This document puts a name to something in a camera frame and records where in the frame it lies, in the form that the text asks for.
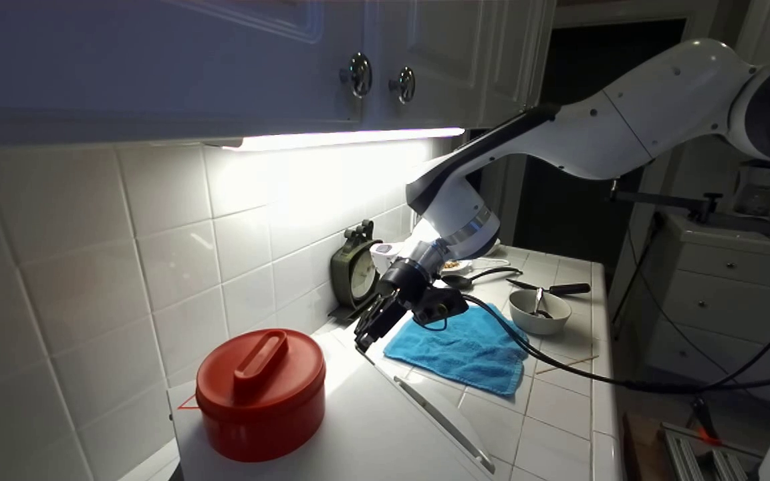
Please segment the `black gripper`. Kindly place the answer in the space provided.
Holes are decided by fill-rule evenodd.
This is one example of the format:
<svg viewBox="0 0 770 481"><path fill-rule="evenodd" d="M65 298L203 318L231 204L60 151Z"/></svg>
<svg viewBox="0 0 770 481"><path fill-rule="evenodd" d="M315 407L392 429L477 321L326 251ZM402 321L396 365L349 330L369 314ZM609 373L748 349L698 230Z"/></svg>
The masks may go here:
<svg viewBox="0 0 770 481"><path fill-rule="evenodd" d="M417 244L378 244L372 250L376 268L380 274L376 305L359 318L354 342L359 353L367 353L380 338L386 338L408 310L420 323L430 323L448 317L448 293L434 287L448 246L441 240Z"/></svg>

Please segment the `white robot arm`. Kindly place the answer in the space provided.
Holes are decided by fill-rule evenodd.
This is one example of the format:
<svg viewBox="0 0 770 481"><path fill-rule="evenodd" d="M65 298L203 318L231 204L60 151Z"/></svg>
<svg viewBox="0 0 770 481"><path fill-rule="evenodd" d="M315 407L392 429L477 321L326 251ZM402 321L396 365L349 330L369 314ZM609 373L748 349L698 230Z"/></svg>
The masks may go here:
<svg viewBox="0 0 770 481"><path fill-rule="evenodd" d="M438 321L466 307L434 278L445 262L481 258L497 240L501 220L470 184L477 171L528 155L607 182L700 136L770 162L770 65L752 65L723 40L686 40L580 101L533 107L441 155L405 190L417 224L378 258L380 284L355 323L355 349L369 350L408 317Z"/></svg>

